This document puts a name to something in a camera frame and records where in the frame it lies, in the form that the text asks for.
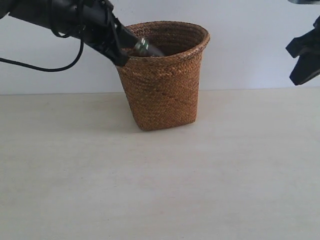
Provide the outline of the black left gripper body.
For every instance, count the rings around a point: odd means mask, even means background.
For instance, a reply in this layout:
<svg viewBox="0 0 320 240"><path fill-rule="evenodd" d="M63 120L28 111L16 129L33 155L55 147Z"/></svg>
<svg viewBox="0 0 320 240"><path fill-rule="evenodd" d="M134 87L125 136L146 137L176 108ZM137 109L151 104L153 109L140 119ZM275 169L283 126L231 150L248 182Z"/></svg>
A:
<svg viewBox="0 0 320 240"><path fill-rule="evenodd" d="M108 0L51 0L49 29L58 38L77 38L95 49L95 38L114 38L114 6Z"/></svg>

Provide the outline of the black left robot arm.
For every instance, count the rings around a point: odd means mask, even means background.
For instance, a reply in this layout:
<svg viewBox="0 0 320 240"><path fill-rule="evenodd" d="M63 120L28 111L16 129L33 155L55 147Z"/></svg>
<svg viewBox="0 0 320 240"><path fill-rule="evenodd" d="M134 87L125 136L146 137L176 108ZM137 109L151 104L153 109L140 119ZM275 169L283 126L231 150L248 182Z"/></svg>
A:
<svg viewBox="0 0 320 240"><path fill-rule="evenodd" d="M60 68L43 68L1 58L1 62L43 72L61 72L73 67L84 46L123 67L129 59L124 49L134 49L142 56L162 57L163 52L144 37L136 36L113 14L109 0L2 0L0 16L10 16L51 30L58 38L80 40L79 52L72 63Z"/></svg>

